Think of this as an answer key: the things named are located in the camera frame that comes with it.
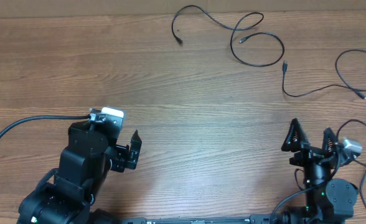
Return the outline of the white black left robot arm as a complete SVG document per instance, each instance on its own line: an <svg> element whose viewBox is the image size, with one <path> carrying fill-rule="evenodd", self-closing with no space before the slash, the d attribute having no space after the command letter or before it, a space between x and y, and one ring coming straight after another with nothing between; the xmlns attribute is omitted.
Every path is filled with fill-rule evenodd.
<svg viewBox="0 0 366 224"><path fill-rule="evenodd" d="M91 207L109 171L137 166L142 140L135 132L129 145L118 145L120 131L119 123L72 123L59 166L21 202L18 223L119 223L110 213Z"/></svg>

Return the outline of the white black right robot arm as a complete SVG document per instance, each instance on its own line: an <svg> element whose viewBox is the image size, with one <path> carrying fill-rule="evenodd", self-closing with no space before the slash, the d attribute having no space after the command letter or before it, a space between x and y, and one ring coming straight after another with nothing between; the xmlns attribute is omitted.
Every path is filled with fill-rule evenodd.
<svg viewBox="0 0 366 224"><path fill-rule="evenodd" d="M289 163L303 169L304 187L274 208L271 223L344 223L353 217L359 189L334 176L339 168L361 155L359 142L347 138L340 141L327 128L322 147L314 147L299 120L294 118L281 150L294 154Z"/></svg>

